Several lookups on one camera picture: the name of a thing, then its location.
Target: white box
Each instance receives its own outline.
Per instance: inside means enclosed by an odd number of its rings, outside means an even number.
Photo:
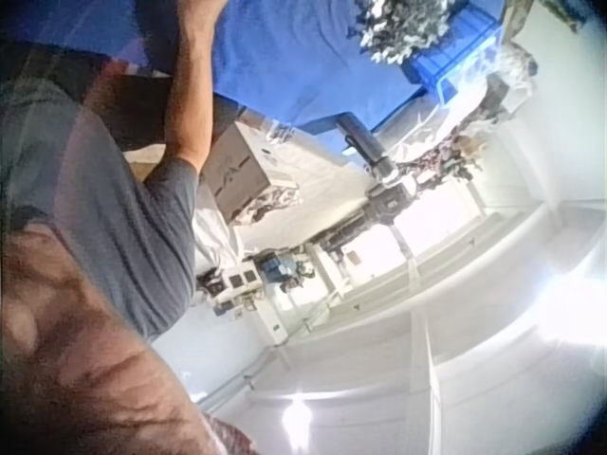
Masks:
[[[226,223],[270,187],[297,188],[264,133],[240,122],[212,146],[203,174]]]

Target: blue cloth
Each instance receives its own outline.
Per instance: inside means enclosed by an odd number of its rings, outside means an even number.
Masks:
[[[492,6],[504,0],[478,0]],[[110,55],[171,73],[174,0],[22,0],[0,29],[13,39]],[[230,0],[213,49],[215,91],[266,116],[303,125],[353,112],[372,129],[419,88],[395,65],[361,55],[348,27],[354,0]],[[340,133],[320,135],[334,153]]]

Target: ceiling light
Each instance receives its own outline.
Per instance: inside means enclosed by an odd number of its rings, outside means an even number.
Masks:
[[[293,403],[283,415],[283,426],[293,450],[307,450],[311,422],[312,411],[305,405],[300,395],[295,395]]]
[[[540,297],[539,329],[546,340],[607,346],[607,283],[559,277]]]

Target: person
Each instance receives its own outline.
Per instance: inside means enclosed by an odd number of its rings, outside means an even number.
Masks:
[[[146,343],[193,294],[194,195],[226,1],[179,0],[166,153],[144,183],[69,87],[31,73],[0,81],[8,453],[254,453],[197,409]]]

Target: shirt sleeve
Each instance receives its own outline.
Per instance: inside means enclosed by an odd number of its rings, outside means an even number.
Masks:
[[[198,174],[192,164],[173,157],[162,159],[145,179],[144,185],[165,217],[192,224],[198,188]]]

